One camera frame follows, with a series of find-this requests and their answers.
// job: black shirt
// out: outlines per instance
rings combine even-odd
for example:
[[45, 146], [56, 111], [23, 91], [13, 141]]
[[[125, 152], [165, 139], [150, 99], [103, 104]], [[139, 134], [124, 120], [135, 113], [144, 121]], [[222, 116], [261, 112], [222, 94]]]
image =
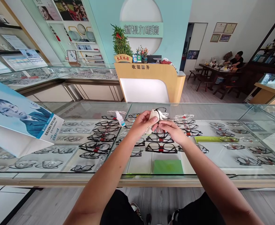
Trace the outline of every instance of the black shirt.
[[239, 60], [236, 60], [235, 58], [233, 58], [232, 60], [230, 60], [230, 62], [232, 64], [236, 64], [236, 63], [240, 62], [240, 64], [237, 65], [237, 68], [242, 68], [244, 59], [243, 59], [243, 57], [241, 57]]

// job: sneaker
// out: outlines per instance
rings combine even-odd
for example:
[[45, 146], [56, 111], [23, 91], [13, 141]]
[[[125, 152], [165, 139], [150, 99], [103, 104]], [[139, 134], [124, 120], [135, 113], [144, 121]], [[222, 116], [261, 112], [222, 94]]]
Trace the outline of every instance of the sneaker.
[[131, 203], [130, 205], [131, 205], [133, 211], [136, 212], [136, 214], [139, 216], [139, 218], [140, 218], [140, 219], [142, 220], [142, 222], [145, 224], [145, 222], [143, 221], [143, 218], [141, 217], [140, 209], [139, 209], [138, 205], [137, 205], [136, 203]]
[[179, 211], [176, 210], [173, 212], [173, 215], [168, 215], [168, 225], [172, 222], [172, 225], [178, 225], [178, 214]]

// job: man sitting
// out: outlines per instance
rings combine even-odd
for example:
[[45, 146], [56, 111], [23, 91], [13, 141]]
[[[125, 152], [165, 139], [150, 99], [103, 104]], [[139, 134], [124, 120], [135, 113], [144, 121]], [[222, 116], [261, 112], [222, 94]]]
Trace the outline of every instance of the man sitting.
[[242, 68], [243, 61], [244, 61], [242, 55], [243, 55], [243, 52], [240, 51], [235, 55], [235, 57], [232, 60], [224, 62], [224, 64], [232, 63], [232, 65], [231, 65], [232, 67]]

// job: hand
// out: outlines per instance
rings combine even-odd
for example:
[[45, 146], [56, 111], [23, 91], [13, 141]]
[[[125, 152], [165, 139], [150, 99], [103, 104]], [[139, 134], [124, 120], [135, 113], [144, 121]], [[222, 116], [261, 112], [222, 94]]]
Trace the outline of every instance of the hand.
[[131, 136], [136, 139], [136, 141], [138, 141], [138, 139], [140, 139], [140, 137], [145, 134], [146, 129], [155, 124], [157, 121], [157, 117], [153, 117], [149, 120], [150, 114], [151, 111], [148, 110], [139, 114], [135, 119], [135, 122], [129, 130], [127, 136]]
[[30, 103], [31, 103], [30, 108], [32, 108], [32, 109], [40, 109], [40, 106], [38, 104], [36, 104], [34, 102], [30, 102]]
[[168, 132], [171, 138], [181, 146], [189, 141], [189, 138], [173, 121], [161, 120], [158, 127]]

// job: green cloth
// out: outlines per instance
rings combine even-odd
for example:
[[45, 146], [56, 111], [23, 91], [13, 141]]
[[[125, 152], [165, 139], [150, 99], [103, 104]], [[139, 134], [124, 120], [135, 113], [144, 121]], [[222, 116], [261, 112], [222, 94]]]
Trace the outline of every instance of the green cloth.
[[181, 160], [154, 160], [154, 174], [183, 174]]

